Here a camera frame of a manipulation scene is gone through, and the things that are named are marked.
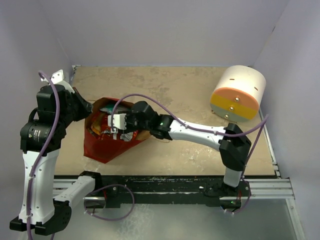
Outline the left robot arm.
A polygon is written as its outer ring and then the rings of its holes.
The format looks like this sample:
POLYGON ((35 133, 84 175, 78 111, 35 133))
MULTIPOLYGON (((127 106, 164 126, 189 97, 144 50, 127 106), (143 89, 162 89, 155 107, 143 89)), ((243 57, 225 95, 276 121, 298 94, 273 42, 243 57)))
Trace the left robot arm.
POLYGON ((60 83, 42 87, 36 100, 37 107, 20 130, 24 194, 20 213, 9 228, 49 236, 64 230, 72 209, 88 194, 101 194, 103 184, 101 174, 83 171, 69 188, 53 196, 55 168, 66 129, 88 117, 93 106, 76 88, 60 83))

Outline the teal snack packet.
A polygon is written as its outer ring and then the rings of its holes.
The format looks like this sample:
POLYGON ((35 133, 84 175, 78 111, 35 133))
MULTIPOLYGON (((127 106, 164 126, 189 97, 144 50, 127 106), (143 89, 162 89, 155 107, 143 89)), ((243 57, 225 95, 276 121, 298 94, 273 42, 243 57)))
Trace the teal snack packet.
MULTIPOLYGON (((101 107, 98 112, 99 112, 100 114, 103 114, 103 115, 108 116, 108 115, 111 115, 111 114, 112 114, 114 108, 115 108, 115 105, 114 105, 113 103, 109 103, 109 104, 101 107)), ((124 113, 128 113, 129 110, 130 110, 129 107, 125 107, 125 106, 123 106, 123 105, 118 105, 118 106, 115 108, 114 114, 124 114, 124 113)))

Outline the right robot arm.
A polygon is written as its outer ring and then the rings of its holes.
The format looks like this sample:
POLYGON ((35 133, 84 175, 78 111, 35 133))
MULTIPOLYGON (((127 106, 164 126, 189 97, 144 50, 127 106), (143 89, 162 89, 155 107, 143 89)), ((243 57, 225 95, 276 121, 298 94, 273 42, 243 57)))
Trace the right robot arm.
POLYGON ((240 190, 252 143, 238 125, 230 123, 226 127, 216 127, 195 124, 171 114, 158 114, 147 102, 139 101, 121 117, 119 126, 124 132, 148 131, 157 139, 188 141, 218 151, 225 166, 223 192, 233 196, 240 190))

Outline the red chips bag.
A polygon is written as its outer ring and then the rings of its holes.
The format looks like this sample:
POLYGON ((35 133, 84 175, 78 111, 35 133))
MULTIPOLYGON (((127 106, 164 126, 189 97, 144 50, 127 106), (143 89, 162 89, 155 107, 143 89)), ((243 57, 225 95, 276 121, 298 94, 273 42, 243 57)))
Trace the red chips bag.
POLYGON ((138 132, 125 132, 124 130, 111 130, 110 127, 104 127, 99 132, 100 138, 103 139, 111 139, 111 140, 117 140, 117 141, 124 141, 124 142, 130 142, 133 141, 138 132))

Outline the red paper bag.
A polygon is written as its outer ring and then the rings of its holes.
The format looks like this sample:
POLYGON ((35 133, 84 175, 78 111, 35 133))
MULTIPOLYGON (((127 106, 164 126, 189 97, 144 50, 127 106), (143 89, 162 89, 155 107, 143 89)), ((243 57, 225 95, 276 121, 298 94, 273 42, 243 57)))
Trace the red paper bag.
POLYGON ((129 149, 147 140, 151 134, 146 130, 137 131, 134 140, 125 142, 122 140, 112 140, 110 138, 101 139, 99 135, 91 130, 91 121, 95 113, 107 104, 115 104, 116 98, 102 97, 93 103, 93 112, 84 121, 84 156, 96 160, 100 163, 108 163, 120 156, 129 149))

